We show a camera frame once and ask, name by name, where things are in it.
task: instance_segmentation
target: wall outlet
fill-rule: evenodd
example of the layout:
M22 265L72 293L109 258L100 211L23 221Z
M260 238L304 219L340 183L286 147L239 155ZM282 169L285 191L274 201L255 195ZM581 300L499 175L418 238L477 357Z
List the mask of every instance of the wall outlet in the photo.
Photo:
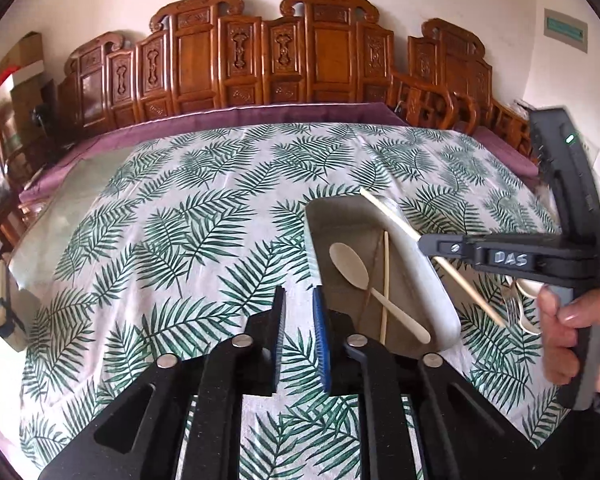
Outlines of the wall outlet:
M600 148L597 147L590 139L587 139L583 134L578 133L578 138L580 139L580 143L584 148L584 152L587 154L587 158L589 159L589 165L593 167L593 163L598 158L598 153L600 152Z

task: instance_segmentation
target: hand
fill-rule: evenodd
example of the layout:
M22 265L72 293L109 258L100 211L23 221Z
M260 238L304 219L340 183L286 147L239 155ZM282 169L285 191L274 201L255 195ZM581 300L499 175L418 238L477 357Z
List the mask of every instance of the hand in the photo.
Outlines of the hand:
M600 288L559 308L560 301L546 286L538 295L540 327L544 346L544 375L553 384L568 384L580 369L570 347L576 345L577 328L600 325ZM600 392L600 374L596 389Z

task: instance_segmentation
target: silver bolt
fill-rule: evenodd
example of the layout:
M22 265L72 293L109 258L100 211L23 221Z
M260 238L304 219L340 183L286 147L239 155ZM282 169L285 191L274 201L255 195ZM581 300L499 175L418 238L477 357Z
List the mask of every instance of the silver bolt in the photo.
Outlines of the silver bolt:
M422 362L429 368L440 368L442 366L442 357L438 354L427 354L422 358Z
M156 363L158 368L171 368L178 364L178 357L174 354L162 354Z
M253 337L249 334L238 334L231 339L231 344L238 348L246 348L253 344Z
M360 348L361 346L366 345L367 342L368 339L362 334L351 334L347 337L347 344L355 348Z

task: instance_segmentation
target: purple cushion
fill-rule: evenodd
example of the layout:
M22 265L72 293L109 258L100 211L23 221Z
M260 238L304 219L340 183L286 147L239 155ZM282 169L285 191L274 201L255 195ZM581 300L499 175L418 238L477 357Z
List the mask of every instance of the purple cushion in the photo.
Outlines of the purple cushion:
M463 124L458 123L454 130L463 131ZM538 167L518 150L507 144L503 139L484 126L475 129L473 138L504 164L511 173L517 176L526 186L533 190L540 183Z
M209 110L158 119L120 128L84 140L71 150L26 191L20 193L23 203L49 197L69 171L84 158L119 148L128 148L151 139L161 139L213 128L237 128L254 124L279 123L359 123L406 126L384 103L271 105Z

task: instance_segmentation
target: wood carving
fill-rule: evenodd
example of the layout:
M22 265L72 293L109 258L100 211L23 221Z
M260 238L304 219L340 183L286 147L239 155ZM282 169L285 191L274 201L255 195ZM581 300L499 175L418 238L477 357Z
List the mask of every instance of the wood carving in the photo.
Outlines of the wood carving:
M492 97L475 34L425 22L423 37L409 40L416 79L392 72L394 36L368 0L283 0L270 21L243 10L243 0L181 0L159 9L152 34L130 49L113 32L76 49L58 87L66 141L234 105L403 100L410 120L427 127L451 126L470 105L481 124L528 153L528 124Z
M239 29L234 32L231 39L235 43L234 66L236 68L244 68L246 65L244 61L244 42L249 39L249 33L246 30Z

